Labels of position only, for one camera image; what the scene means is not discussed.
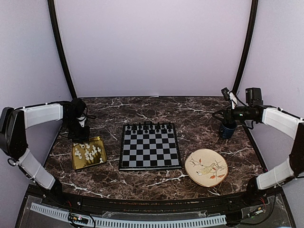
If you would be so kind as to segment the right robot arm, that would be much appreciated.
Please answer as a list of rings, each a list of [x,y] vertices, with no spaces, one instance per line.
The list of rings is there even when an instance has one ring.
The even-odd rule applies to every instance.
[[[214,112],[212,116],[221,124],[219,135],[230,139],[240,122],[243,127],[252,130],[254,124],[262,124],[277,130],[293,143],[287,159],[269,171],[254,177],[248,184],[248,191],[242,196],[247,206],[253,206],[261,198],[261,192],[275,186],[282,186],[290,180],[304,176],[304,120],[282,108],[265,105],[261,89],[251,87],[246,89],[246,101],[227,88],[221,90],[224,99],[229,104]]]

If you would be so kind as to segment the gold square tray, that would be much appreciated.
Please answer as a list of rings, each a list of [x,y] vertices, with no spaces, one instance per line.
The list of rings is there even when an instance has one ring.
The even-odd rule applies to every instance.
[[[74,170],[88,168],[105,163],[107,156],[103,139],[98,136],[89,139],[89,142],[72,143],[72,167]]]

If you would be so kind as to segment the black grey chessboard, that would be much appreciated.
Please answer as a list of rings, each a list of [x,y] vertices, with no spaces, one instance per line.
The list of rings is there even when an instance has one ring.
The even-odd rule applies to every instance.
[[[175,124],[144,122],[123,125],[120,171],[181,168]]]

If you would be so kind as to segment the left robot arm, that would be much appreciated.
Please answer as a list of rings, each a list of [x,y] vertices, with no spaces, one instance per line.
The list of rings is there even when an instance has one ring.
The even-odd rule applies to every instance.
[[[67,203],[67,196],[59,188],[60,181],[50,174],[29,149],[26,130],[30,127],[62,121],[68,129],[68,139],[74,143],[89,140],[87,106],[80,98],[20,108],[5,107],[0,117],[0,148],[19,169],[39,186],[50,190],[48,199],[57,207]]]

